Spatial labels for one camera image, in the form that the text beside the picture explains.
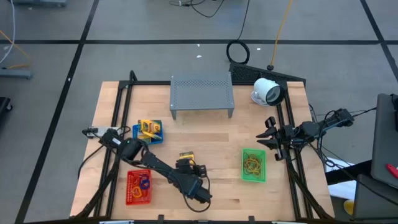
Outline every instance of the white cable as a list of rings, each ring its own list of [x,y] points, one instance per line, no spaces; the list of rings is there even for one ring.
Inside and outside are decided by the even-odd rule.
[[[0,64],[7,58],[7,56],[10,54],[12,47],[14,46],[14,41],[15,41],[15,9],[14,9],[14,2],[10,0],[11,2],[11,7],[12,7],[12,44],[11,47],[8,49],[8,52],[4,55],[4,57],[1,59]]]
[[[265,102],[264,100],[262,100],[259,97],[257,97],[257,92],[255,92],[255,91],[251,92],[251,99],[252,99],[252,101],[257,103],[258,105],[268,106],[267,102]]]

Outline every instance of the red basket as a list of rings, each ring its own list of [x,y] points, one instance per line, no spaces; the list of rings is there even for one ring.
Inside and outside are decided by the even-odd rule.
[[[149,180],[148,189],[141,189],[140,183]],[[152,197],[152,177],[150,170],[131,170],[127,172],[126,205],[142,205],[150,203]]]

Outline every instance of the red object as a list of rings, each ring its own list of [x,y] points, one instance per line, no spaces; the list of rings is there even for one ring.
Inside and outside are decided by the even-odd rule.
[[[150,186],[147,190],[140,189],[139,184],[143,179],[148,179]],[[137,187],[141,190],[141,196],[137,192]],[[148,204],[151,200],[152,192],[152,177],[150,170],[131,170],[127,172],[127,187],[126,187],[126,205],[142,205]]]
[[[396,178],[398,179],[398,169],[396,167],[394,167],[391,164],[387,164],[387,170],[390,171],[390,173]]]

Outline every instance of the wooden table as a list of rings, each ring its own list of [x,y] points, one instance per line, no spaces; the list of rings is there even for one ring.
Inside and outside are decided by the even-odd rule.
[[[95,111],[93,126],[109,126],[117,93],[118,82],[103,82]],[[288,83],[295,123],[311,120],[307,96],[302,83]],[[228,119],[226,111],[179,111],[173,120],[169,110],[170,86],[134,85],[127,125],[138,119],[161,119],[164,125],[163,144],[150,146],[161,160],[174,166],[180,152],[193,151],[195,161],[207,167],[211,179],[211,207],[203,213],[191,212],[181,193],[160,174],[152,171],[152,202],[149,205],[126,206],[127,171],[136,169],[121,162],[116,187],[112,219],[155,220],[159,214],[167,220],[294,220],[287,169],[284,162],[274,159],[275,151],[256,142],[255,136],[265,130],[264,121],[275,116],[275,106],[263,107],[250,99],[252,86],[234,86],[235,110]],[[119,113],[119,124],[124,97]],[[284,117],[287,120],[285,103]],[[97,139],[88,140],[85,156],[99,147]],[[241,153],[243,148],[263,149],[267,156],[267,182],[241,180]],[[105,151],[90,159],[81,170],[71,215],[77,214],[98,188]],[[323,166],[312,149],[302,151],[308,189],[318,203],[334,216]],[[297,188],[301,214],[304,217],[302,194]],[[101,214],[108,201],[104,194]],[[204,208],[194,200],[190,205]]]

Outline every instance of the gray perforated metal platform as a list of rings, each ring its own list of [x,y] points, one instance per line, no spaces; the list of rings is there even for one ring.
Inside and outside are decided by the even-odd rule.
[[[170,86],[170,111],[173,119],[178,110],[234,111],[231,74],[173,75]]]

